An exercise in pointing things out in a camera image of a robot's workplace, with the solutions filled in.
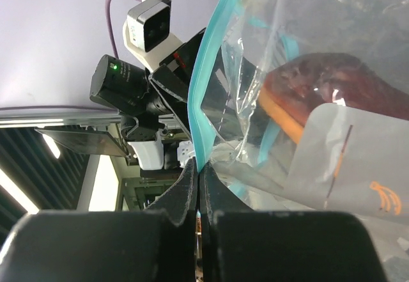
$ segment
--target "white robot part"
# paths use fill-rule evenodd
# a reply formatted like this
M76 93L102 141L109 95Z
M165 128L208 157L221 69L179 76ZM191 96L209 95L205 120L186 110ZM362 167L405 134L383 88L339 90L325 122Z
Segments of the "white robot part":
M164 145L159 133L155 141L128 142L134 149L143 170L160 170L164 166Z
M174 34L169 33L169 36L155 48L149 52L137 48L130 40L128 22L123 25L123 43L125 47L138 59L143 66L145 66L150 72L156 71L159 68L159 63L166 57L172 54L175 50L182 45L182 41Z
M195 157L193 143L191 141L182 141L178 147L178 161L180 167L184 168L189 159Z

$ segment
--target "plastic bag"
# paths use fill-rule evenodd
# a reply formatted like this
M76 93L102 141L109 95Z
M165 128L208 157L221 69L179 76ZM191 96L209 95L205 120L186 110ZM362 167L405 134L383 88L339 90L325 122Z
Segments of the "plastic bag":
M198 168L354 213L407 262L408 56L409 0L220 0L189 89Z

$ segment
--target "ceiling light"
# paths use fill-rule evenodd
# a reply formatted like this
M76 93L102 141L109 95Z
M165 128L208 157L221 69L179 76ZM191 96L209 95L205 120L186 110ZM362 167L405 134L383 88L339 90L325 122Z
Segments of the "ceiling light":
M15 185L15 183L0 169L0 186L15 199L29 214L37 214L38 207Z
M61 155L61 152L59 151L59 148L58 148L56 142L50 136L47 136L45 134L43 134L43 138L44 138L45 143L47 144L47 146L49 146L50 151L52 152L52 154L54 154L56 159L58 159L59 156Z

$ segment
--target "lavender wall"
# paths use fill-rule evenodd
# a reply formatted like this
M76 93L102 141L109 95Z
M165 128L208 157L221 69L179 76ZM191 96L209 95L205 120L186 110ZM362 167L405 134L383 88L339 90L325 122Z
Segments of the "lavender wall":
M93 106L91 76L100 57L112 54L104 1L0 0L0 116L2 107ZM207 25L217 1L173 0L171 31L188 40ZM114 0L111 8L120 57L138 64L121 36L135 4Z

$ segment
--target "orange logo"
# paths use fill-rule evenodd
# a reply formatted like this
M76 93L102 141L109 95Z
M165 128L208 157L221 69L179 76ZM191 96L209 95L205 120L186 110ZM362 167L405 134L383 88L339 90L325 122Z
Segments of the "orange logo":
M401 198L399 198L399 196L392 189L382 186L378 182L372 182L369 188L378 192L379 196L381 197L380 210L384 210L386 213L389 213L391 205L393 205L395 215L399 215L401 213Z

